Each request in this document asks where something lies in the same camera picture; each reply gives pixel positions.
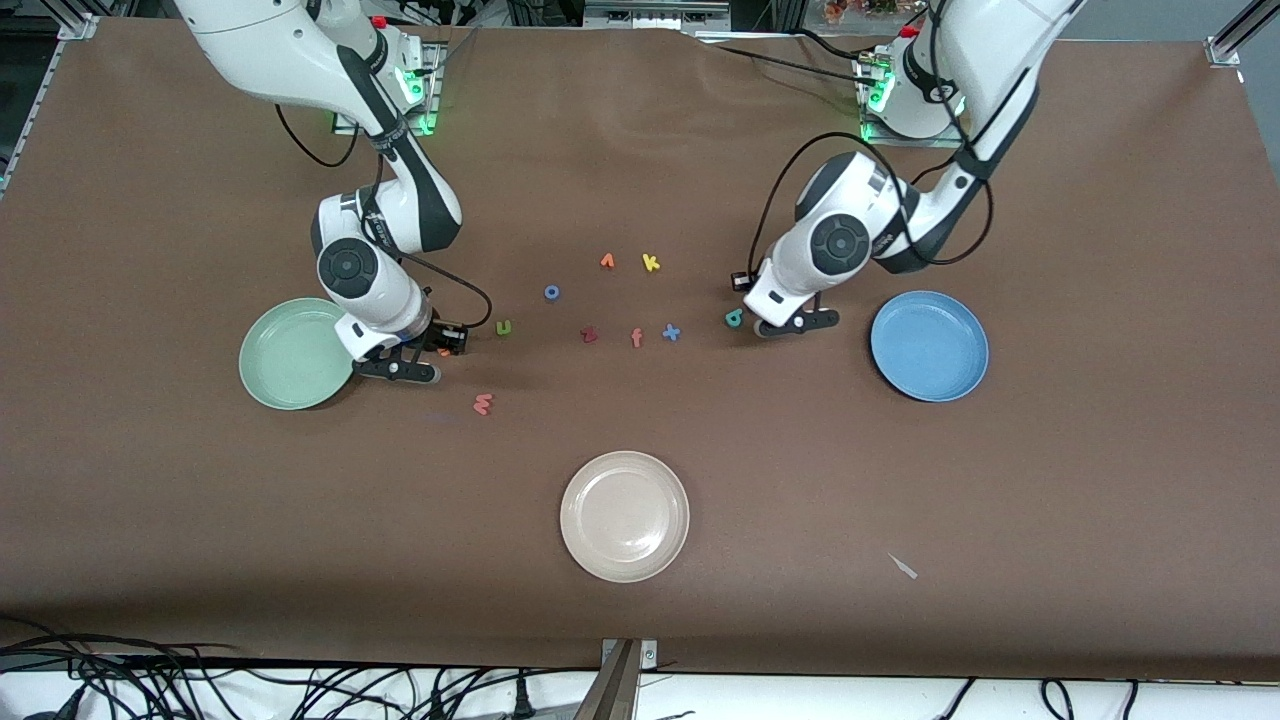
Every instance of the metal bracket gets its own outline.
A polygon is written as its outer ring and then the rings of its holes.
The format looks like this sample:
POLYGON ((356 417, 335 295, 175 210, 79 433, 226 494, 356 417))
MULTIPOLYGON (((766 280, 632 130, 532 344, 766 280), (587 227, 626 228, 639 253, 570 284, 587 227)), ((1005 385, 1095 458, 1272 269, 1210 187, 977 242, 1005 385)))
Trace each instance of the metal bracket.
MULTIPOLYGON (((612 638, 611 639, 605 639, 603 643, 600 643, 600 666, 602 667, 609 660, 609 652, 612 652, 613 647, 617 646, 617 644, 618 644, 618 641, 612 639, 612 638)), ((640 641, 640 669, 641 670, 653 670, 657 666, 658 666, 658 641, 654 639, 654 638, 641 639, 640 641)))
POLYGON ((88 40, 93 37, 93 33, 97 32, 97 22, 99 22, 97 15, 81 13, 79 17, 81 17, 79 23, 64 24, 58 31, 58 40, 67 42, 70 40, 88 40))
POLYGON ((636 693, 640 691, 640 664, 646 655, 653 656, 650 661, 658 659, 654 641, 627 638, 604 642, 613 644, 607 646, 604 666, 591 682, 573 720, 634 720, 636 693), (654 643, 654 650, 644 651, 646 642, 654 643))
POLYGON ((1244 47, 1258 31, 1267 27, 1280 14, 1280 0, 1249 0, 1249 4, 1231 22, 1222 26, 1217 35, 1204 41, 1204 55, 1215 68, 1234 68, 1240 64, 1236 50, 1244 47))
POLYGON ((1217 40, 1212 35, 1204 38, 1204 56, 1208 58, 1208 64, 1215 68, 1234 68, 1240 64, 1240 54, 1233 51, 1226 58, 1220 58, 1217 54, 1217 46, 1213 41, 1217 40))

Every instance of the beige plate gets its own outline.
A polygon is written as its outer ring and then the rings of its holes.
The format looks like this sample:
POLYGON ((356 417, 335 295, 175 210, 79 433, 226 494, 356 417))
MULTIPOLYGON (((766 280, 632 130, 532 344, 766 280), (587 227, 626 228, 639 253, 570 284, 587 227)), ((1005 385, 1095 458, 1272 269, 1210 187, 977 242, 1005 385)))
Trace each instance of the beige plate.
POLYGON ((689 534, 689 497, 657 457, 620 450, 582 466, 561 502, 561 536, 588 573, 646 580, 671 565, 689 534))

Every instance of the small white scrap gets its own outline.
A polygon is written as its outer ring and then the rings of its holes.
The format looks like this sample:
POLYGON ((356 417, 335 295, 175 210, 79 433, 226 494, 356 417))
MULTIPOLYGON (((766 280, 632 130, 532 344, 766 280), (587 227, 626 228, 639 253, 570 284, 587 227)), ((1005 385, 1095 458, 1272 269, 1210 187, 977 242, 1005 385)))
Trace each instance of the small white scrap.
POLYGON ((888 552, 888 553, 886 553, 886 555, 888 555, 888 559, 890 559, 890 560, 892 560, 895 565, 897 565, 897 569, 899 569, 899 570, 901 570, 901 571, 906 573, 906 577, 908 577, 908 578, 911 578, 911 579, 914 580, 914 579, 916 579, 916 578, 919 578, 919 577, 920 577, 920 574, 919 574, 919 573, 916 573, 915 570, 911 570, 911 568, 910 568, 910 566, 909 566, 909 565, 908 565, 906 562, 902 562, 902 561, 901 561, 901 560, 899 560, 897 557, 893 557, 893 553, 892 553, 892 552, 888 552))

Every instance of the metal frame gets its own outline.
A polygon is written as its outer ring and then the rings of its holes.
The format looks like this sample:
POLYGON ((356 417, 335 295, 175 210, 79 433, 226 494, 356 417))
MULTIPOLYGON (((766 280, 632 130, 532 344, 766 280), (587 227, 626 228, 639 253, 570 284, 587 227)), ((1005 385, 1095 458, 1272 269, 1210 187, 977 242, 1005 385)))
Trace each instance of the metal frame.
POLYGON ((0 200, 4 199, 5 190, 9 188, 9 178, 13 177, 13 172, 18 168, 18 158, 22 155, 22 149, 27 145, 27 136, 31 135, 31 128, 36 123, 36 113, 40 111, 40 106, 45 101, 45 92, 49 91, 49 83, 54 81, 54 70, 58 68, 58 61, 63 58, 63 50, 67 49, 67 41, 60 41, 58 47, 54 49, 54 56, 49 59, 49 69, 45 70, 45 77, 40 81, 40 90, 36 91, 36 99, 31 102, 31 110, 27 111, 27 119, 22 123, 22 133, 18 135, 18 142, 13 143, 13 156, 9 158, 9 164, 4 168, 4 174, 0 176, 0 200))
POLYGON ((1280 0, 1252 0, 1217 35, 1204 41, 1204 54, 1215 68, 1240 64, 1238 50, 1280 14, 1280 0))
MULTIPOLYGON (((632 720, 635 716, 645 641, 627 638, 612 642, 612 650, 605 647, 608 659, 586 691, 573 720, 632 720)), ((649 642, 657 646, 657 641, 649 642)), ((650 660, 657 660, 657 650, 650 660)))
POLYGON ((97 18, 114 15, 116 10, 133 14, 133 0, 40 0, 61 29, 58 40, 88 40, 97 28, 97 18))

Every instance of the plate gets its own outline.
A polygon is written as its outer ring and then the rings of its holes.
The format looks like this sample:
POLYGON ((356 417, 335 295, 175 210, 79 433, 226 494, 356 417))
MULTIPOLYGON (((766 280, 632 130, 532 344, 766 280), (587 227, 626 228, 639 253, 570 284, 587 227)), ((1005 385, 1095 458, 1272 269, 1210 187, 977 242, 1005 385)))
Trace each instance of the plate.
POLYGON ((333 325, 340 307, 319 297, 282 302, 253 323, 241 345, 241 382, 268 407, 302 410, 338 392, 351 355, 333 325))
POLYGON ((982 382, 989 348, 978 318, 959 300, 918 290, 876 314, 872 356, 884 379, 904 393, 950 402, 982 382))
POLYGON ((620 450, 582 466, 561 502, 561 536, 584 570, 612 583, 663 571, 689 534, 689 497, 662 460, 620 450))

